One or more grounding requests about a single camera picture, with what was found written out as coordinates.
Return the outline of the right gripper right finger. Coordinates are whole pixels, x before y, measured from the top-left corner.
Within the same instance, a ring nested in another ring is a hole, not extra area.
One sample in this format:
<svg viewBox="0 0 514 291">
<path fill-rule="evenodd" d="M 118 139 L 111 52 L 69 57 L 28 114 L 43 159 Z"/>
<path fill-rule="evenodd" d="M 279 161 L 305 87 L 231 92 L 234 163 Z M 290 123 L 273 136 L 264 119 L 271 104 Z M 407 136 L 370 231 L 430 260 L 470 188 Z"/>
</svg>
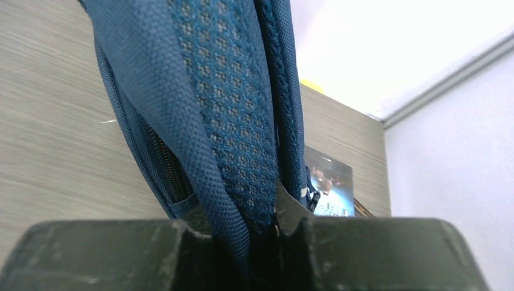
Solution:
<svg viewBox="0 0 514 291">
<path fill-rule="evenodd" d="M 488 290 L 469 245 L 432 218 L 315 216 L 276 183 L 281 290 Z"/>
</svg>

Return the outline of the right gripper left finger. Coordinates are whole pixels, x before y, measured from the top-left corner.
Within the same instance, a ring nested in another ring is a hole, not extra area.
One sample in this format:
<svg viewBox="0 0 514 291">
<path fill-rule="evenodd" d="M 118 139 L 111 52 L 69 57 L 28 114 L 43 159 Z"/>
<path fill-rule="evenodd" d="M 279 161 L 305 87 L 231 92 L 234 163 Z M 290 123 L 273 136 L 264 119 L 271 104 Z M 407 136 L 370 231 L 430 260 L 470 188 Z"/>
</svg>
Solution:
<svg viewBox="0 0 514 291">
<path fill-rule="evenodd" d="M 181 220 L 47 221 L 1 271 L 2 290 L 215 290 L 211 237 Z"/>
</svg>

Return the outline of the navy blue student backpack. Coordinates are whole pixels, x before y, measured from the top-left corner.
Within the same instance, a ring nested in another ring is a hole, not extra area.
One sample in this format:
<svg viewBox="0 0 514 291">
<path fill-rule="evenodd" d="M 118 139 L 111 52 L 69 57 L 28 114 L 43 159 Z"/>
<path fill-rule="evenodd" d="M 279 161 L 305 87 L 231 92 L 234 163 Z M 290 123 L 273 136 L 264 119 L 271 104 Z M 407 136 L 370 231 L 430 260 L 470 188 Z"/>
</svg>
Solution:
<svg viewBox="0 0 514 291">
<path fill-rule="evenodd" d="M 310 202 L 289 1 L 82 1 L 126 143 L 171 218 L 202 207 L 222 277 L 275 290 L 276 183 Z"/>
</svg>

